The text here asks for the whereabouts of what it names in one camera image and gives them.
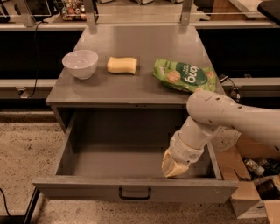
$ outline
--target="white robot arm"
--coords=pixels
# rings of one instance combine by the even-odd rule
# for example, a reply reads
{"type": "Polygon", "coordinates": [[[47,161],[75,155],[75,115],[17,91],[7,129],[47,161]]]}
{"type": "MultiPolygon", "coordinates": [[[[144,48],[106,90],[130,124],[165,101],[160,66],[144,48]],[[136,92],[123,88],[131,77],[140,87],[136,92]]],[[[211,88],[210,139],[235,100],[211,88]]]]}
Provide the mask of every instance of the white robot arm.
{"type": "Polygon", "coordinates": [[[186,108],[189,116],[164,154],[162,170],[166,177],[178,176],[197,162],[204,146],[219,133],[221,126],[280,150],[280,111],[244,106],[205,90],[193,93],[186,108]]]}

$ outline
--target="chip bag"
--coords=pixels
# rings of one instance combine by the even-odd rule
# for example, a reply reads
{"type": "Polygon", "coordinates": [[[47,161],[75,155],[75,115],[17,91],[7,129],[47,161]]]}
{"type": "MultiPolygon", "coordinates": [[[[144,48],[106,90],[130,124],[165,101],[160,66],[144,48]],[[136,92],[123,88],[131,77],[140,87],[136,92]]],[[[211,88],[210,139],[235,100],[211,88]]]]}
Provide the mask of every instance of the chip bag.
{"type": "Polygon", "coordinates": [[[211,67],[201,69],[186,63],[157,59],[153,74],[167,87],[181,91],[216,89],[216,73],[211,67]]]}

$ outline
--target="terrazzo floor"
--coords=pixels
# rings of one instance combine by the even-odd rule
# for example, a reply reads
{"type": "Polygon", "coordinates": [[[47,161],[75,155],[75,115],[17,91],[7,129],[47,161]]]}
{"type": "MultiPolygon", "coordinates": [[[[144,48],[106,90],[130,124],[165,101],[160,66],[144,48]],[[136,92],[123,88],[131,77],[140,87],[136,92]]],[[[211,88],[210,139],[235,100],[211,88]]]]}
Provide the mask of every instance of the terrazzo floor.
{"type": "MultiPolygon", "coordinates": [[[[214,140],[216,151],[235,144],[240,134],[224,129],[214,140]]],[[[63,132],[52,112],[0,112],[0,187],[10,214],[24,214],[36,177],[54,173],[54,161],[63,132]]],[[[0,215],[6,215],[0,196],[0,215]]],[[[40,194],[31,223],[255,223],[266,218],[237,220],[229,202],[224,204],[104,202],[49,200],[40,194]]]]}

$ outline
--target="gray metal table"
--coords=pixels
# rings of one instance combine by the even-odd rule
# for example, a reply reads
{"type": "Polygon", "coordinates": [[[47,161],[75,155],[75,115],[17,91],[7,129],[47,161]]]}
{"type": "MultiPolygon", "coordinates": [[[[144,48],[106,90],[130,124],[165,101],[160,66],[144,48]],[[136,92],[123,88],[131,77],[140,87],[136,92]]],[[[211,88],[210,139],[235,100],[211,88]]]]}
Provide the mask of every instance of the gray metal table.
{"type": "MultiPolygon", "coordinates": [[[[152,76],[156,58],[210,67],[195,28],[97,25],[76,49],[100,56],[95,74],[78,80],[64,70],[47,98],[66,132],[56,173],[33,183],[51,199],[225,202],[237,182],[222,180],[211,144],[185,175],[165,178],[169,139],[187,117],[189,94],[152,76]],[[110,56],[135,57],[135,75],[109,74],[110,56]]],[[[218,92],[223,92],[220,85],[218,92]]]]}

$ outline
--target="open drawer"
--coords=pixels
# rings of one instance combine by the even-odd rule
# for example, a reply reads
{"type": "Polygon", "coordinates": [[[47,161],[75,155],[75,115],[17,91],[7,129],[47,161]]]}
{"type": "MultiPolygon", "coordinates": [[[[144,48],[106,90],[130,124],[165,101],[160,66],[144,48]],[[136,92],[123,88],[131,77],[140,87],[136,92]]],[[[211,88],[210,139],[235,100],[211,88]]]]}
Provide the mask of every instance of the open drawer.
{"type": "Polygon", "coordinates": [[[165,178],[162,158],[183,108],[77,108],[56,173],[34,185],[50,199],[223,203],[237,189],[222,180],[211,144],[189,172],[165,178]]]}

